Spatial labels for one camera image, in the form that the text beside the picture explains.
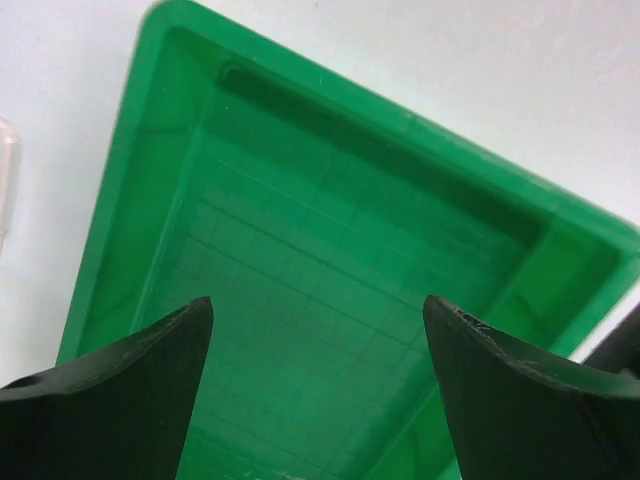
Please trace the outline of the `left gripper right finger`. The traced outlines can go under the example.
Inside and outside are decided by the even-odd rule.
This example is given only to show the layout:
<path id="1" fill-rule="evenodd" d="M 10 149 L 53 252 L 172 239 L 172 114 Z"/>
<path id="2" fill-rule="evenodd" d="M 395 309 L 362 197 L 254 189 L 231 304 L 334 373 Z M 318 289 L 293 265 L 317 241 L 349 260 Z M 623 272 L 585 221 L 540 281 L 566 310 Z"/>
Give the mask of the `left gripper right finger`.
<path id="1" fill-rule="evenodd" d="M 424 327 L 464 479 L 636 479 L 639 382 L 430 296 Z"/>

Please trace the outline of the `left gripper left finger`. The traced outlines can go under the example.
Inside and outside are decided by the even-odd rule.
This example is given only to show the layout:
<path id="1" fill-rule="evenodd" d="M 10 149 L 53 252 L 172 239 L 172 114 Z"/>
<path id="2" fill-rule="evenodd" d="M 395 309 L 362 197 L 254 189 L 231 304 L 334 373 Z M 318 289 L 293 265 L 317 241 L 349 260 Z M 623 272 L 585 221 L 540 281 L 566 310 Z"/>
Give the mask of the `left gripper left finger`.
<path id="1" fill-rule="evenodd" d="M 214 312 L 196 298 L 147 328 L 1 389 L 4 479 L 173 479 Z"/>

